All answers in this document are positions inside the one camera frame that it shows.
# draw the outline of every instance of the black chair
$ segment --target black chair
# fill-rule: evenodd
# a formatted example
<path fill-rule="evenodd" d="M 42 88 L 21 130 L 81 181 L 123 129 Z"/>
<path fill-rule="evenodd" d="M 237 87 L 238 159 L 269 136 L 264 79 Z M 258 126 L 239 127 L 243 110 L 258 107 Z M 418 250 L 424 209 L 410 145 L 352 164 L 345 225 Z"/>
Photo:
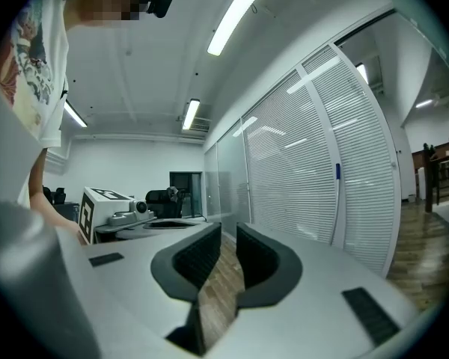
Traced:
<path fill-rule="evenodd" d="M 43 186 L 43 194 L 45 195 L 46 199 L 53 205 L 53 196 L 52 196 L 52 192 L 50 191 L 49 188 L 47 188 L 46 186 Z"/>
<path fill-rule="evenodd" d="M 64 188 L 57 188 L 55 195 L 53 197 L 53 202 L 55 205 L 63 205 L 65 203 L 65 198 L 67 195 L 65 194 Z"/>
<path fill-rule="evenodd" d="M 155 213 L 158 219 L 181 218 L 183 193 L 176 188 L 166 190 L 151 190 L 146 195 L 148 209 Z"/>

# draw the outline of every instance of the white box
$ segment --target white box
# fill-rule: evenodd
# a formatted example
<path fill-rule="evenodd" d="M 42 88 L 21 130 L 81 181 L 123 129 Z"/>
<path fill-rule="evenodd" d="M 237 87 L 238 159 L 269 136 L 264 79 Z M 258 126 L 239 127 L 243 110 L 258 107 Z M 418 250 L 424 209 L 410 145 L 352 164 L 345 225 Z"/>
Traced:
<path fill-rule="evenodd" d="M 85 187 L 80 206 L 79 226 L 85 241 L 95 243 L 94 229 L 108 223 L 116 212 L 128 212 L 133 198 L 116 191 Z"/>

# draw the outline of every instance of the dark gray slot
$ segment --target dark gray slot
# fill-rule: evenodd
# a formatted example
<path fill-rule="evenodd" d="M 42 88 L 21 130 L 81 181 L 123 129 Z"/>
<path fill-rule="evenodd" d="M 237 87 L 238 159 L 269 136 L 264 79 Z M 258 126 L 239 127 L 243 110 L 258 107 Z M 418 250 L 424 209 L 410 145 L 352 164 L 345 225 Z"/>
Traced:
<path fill-rule="evenodd" d="M 358 287 L 341 294 L 376 346 L 399 332 L 396 323 L 366 289 Z"/>
<path fill-rule="evenodd" d="M 90 263 L 93 267 L 106 265 L 107 263 L 112 263 L 117 260 L 124 259 L 124 256 L 119 253 L 111 253 L 106 255 L 100 255 L 99 257 L 90 258 Z"/>

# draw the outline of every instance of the glass wall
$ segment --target glass wall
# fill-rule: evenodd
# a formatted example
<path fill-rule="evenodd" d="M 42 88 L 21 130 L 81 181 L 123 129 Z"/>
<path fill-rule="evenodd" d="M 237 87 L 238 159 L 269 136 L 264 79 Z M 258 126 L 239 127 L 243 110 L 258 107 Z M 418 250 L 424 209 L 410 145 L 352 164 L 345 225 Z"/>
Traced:
<path fill-rule="evenodd" d="M 216 149 L 216 145 L 213 145 L 204 154 L 204 183 L 206 187 L 207 218 L 209 222 L 221 222 Z"/>
<path fill-rule="evenodd" d="M 256 224 L 330 242 L 334 172 L 308 91 L 290 90 L 300 80 L 293 71 L 243 118 L 252 214 Z"/>
<path fill-rule="evenodd" d="M 241 124 L 218 141 L 219 203 L 222 229 L 236 236 L 236 223 L 249 222 L 249 190 Z"/>

